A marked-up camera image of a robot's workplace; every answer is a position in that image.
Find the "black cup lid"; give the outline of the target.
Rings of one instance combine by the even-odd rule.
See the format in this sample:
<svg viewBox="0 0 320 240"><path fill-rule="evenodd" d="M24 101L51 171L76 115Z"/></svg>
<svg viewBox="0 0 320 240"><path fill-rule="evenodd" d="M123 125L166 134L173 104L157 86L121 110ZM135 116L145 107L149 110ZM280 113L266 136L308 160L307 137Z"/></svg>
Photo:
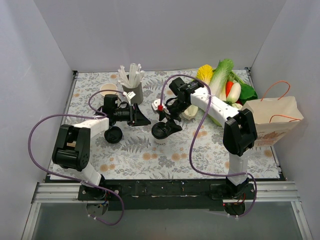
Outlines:
<svg viewBox="0 0 320 240"><path fill-rule="evenodd" d="M162 140L168 137L168 128L165 122L157 122L151 128L152 136L157 140Z"/></svg>

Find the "white paper coffee cup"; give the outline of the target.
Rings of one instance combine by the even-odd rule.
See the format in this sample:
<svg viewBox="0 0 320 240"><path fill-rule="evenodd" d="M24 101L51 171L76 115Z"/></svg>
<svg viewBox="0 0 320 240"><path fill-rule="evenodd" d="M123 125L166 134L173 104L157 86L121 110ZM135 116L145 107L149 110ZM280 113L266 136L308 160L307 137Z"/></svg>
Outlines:
<svg viewBox="0 0 320 240"><path fill-rule="evenodd" d="M158 145L163 145L163 144L166 144L168 141L167 138L163 138L163 139L158 139L158 138L154 138L154 142Z"/></svg>

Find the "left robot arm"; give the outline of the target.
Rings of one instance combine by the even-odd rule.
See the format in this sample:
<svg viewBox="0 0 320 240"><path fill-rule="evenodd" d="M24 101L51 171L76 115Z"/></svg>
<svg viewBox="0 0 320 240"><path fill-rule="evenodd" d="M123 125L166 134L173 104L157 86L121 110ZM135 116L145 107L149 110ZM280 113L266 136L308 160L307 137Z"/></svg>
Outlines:
<svg viewBox="0 0 320 240"><path fill-rule="evenodd" d="M135 103L130 105L123 101L120 107L116 94L106 94L103 105L98 109L106 114L104 118L93 118L75 125L60 126L52 153L52 161L63 169L71 169L74 175L90 186L89 194L95 200L106 196L106 187L101 184L103 176L90 164L91 139L100 133L108 143L116 144L122 137L121 129L116 122L127 122L129 126L147 126L151 121L140 111Z"/></svg>

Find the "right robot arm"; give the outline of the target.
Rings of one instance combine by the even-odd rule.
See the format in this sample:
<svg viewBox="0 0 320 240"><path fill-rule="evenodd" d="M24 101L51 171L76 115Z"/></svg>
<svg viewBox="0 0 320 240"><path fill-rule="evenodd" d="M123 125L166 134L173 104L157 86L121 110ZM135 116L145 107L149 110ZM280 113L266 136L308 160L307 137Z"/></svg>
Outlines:
<svg viewBox="0 0 320 240"><path fill-rule="evenodd" d="M169 85L175 97L163 103L160 98L153 102L153 109L159 115L159 122L152 127L152 135L163 140L182 130L176 124L180 115L194 105L204 110L205 116L211 116L223 127L223 145L229 152L229 171L225 175L226 183L217 190L225 190L232 199L237 199L245 192L251 174L247 172L250 150L258 138L253 113L239 110L214 96L210 87L203 81L192 77L185 83L183 74L170 76L165 84Z"/></svg>

